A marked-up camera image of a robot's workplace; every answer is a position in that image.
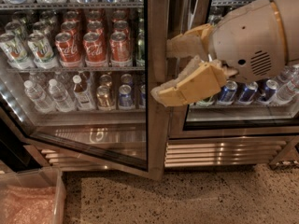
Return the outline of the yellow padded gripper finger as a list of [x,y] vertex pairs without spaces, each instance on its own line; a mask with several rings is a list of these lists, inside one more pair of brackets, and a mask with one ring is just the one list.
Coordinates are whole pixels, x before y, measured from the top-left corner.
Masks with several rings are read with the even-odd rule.
[[201,60],[207,60],[208,40],[212,32],[213,26],[206,23],[168,39],[166,42],[166,57],[187,58],[199,56]]
[[151,90],[152,97],[164,106],[182,106],[206,99],[221,91],[229,77],[237,75],[235,68],[219,60],[203,62],[192,58],[176,79]]

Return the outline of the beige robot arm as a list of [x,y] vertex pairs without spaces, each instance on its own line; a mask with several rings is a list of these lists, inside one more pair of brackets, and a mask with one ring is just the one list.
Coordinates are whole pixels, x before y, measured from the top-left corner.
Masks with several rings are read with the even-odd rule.
[[165,106],[189,105],[221,91],[228,80],[275,77],[299,62],[299,0],[255,0],[169,39],[169,58],[191,60],[178,77],[151,90]]

